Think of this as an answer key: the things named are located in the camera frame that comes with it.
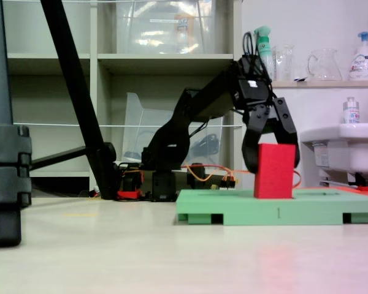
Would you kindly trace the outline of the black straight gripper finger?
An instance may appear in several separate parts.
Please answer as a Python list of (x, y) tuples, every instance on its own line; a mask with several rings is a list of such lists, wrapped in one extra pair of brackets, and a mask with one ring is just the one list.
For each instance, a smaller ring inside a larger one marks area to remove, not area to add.
[(273, 100), (277, 122), (273, 126), (273, 131), (278, 144), (293, 145), (295, 150), (294, 167), (296, 168), (300, 162), (300, 151), (292, 116), (289, 112), (287, 103), (283, 97)]

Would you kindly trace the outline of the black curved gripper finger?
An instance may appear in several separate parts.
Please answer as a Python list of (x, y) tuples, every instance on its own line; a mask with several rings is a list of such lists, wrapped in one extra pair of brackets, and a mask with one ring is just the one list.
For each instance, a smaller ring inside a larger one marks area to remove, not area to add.
[(243, 122), (246, 125), (242, 142), (242, 155), (245, 165), (251, 173), (258, 172), (258, 143), (269, 118), (269, 108), (257, 105), (251, 111), (245, 111)]

